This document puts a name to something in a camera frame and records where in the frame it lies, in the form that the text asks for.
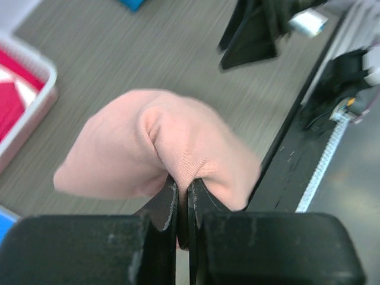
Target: silver part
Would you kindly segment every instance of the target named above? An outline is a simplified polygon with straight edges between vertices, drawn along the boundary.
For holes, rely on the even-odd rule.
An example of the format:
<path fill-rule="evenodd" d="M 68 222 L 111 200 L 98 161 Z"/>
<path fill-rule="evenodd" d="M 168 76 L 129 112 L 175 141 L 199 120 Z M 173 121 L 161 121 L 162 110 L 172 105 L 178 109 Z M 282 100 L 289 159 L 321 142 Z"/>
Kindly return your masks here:
<path fill-rule="evenodd" d="M 289 24 L 300 34 L 315 37 L 323 31 L 328 18 L 314 9 L 306 9 L 294 15 Z"/>
<path fill-rule="evenodd" d="M 363 57 L 363 70 L 368 70 L 369 74 L 365 79 L 371 86 L 380 84 L 380 45 L 368 50 Z"/>
<path fill-rule="evenodd" d="M 354 3 L 347 12 L 346 19 L 341 25 L 335 40 L 330 46 L 326 57 L 322 61 L 316 76 L 311 82 L 307 90 L 302 104 L 304 105 L 310 98 L 310 95 L 315 89 L 326 64 L 344 53 L 359 49 L 368 48 L 376 39 L 375 27 L 378 26 L 380 18 L 380 2 L 375 0 L 358 0 Z M 328 141 L 322 157 L 317 165 L 317 168 L 312 175 L 312 178 L 306 187 L 306 190 L 296 209 L 297 213 L 304 213 L 308 210 L 315 193 L 318 190 L 319 184 L 325 175 L 325 172 L 330 164 L 331 159 L 346 131 L 351 117 L 349 115 L 335 113 L 333 120 L 337 121 L 337 125 Z"/>

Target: black bracket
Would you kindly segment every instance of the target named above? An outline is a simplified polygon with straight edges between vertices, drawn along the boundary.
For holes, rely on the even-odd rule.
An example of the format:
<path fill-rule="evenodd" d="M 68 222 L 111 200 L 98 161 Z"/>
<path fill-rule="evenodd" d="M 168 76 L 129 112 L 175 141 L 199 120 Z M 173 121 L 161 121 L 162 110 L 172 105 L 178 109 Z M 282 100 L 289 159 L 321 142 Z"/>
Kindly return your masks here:
<path fill-rule="evenodd" d="M 226 51 L 220 65 L 229 69 L 275 58 L 278 39 L 292 33 L 289 20 L 298 12 L 326 0 L 238 0 L 219 48 Z"/>

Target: red cloth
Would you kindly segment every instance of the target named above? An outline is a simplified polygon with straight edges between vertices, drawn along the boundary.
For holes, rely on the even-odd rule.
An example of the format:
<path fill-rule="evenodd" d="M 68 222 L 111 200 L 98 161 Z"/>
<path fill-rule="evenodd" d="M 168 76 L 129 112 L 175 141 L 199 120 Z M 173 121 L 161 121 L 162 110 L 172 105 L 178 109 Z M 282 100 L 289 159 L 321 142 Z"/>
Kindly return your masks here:
<path fill-rule="evenodd" d="M 37 95 L 44 86 L 29 70 L 0 50 L 0 142 L 25 111 L 24 94 Z M 26 87 L 21 91 L 18 86 Z"/>
<path fill-rule="evenodd" d="M 0 83 L 0 142 L 24 113 L 24 104 L 14 82 Z"/>

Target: black metal frame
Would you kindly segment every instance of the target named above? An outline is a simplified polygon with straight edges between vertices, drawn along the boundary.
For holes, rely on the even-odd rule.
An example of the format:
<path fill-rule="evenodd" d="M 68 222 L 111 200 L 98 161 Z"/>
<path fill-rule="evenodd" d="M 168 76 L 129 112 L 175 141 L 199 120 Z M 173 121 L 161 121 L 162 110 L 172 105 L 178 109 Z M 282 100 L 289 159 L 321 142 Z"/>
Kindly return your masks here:
<path fill-rule="evenodd" d="M 305 131 L 300 120 L 301 103 L 345 18 L 341 17 L 264 157 L 247 211 L 296 210 L 335 126 L 326 116 L 317 128 Z"/>

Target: black plastic part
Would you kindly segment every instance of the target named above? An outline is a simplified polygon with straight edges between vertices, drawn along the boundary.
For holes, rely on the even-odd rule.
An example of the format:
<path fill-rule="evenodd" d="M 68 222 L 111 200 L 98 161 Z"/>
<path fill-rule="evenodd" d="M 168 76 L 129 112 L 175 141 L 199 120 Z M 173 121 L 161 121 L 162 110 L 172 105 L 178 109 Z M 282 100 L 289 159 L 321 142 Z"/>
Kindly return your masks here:
<path fill-rule="evenodd" d="M 273 0 L 239 1 L 233 18 L 220 42 L 221 49 L 228 46 L 220 66 L 229 69 L 239 65 L 278 56 L 276 40 L 279 35 Z"/>
<path fill-rule="evenodd" d="M 174 285 L 177 207 L 168 178 L 134 216 L 22 219 L 0 247 L 0 284 Z"/>
<path fill-rule="evenodd" d="M 238 0 L 219 48 L 226 50 L 222 69 L 279 55 L 278 39 L 291 33 L 289 20 L 298 12 L 326 0 Z"/>
<path fill-rule="evenodd" d="M 325 214 L 209 213 L 197 284 L 349 284 L 366 277 L 343 225 Z"/>
<path fill-rule="evenodd" d="M 230 210 L 208 191 L 202 179 L 195 180 L 188 195 L 190 285 L 197 284 L 199 230 L 203 216 L 213 212 L 230 213 Z"/>
<path fill-rule="evenodd" d="M 346 98 L 356 98 L 359 92 L 369 89 L 363 70 L 363 55 L 358 49 L 345 53 L 327 64 L 317 86 L 301 113 L 305 129 L 309 129 L 322 116 L 330 116 L 333 109 Z"/>

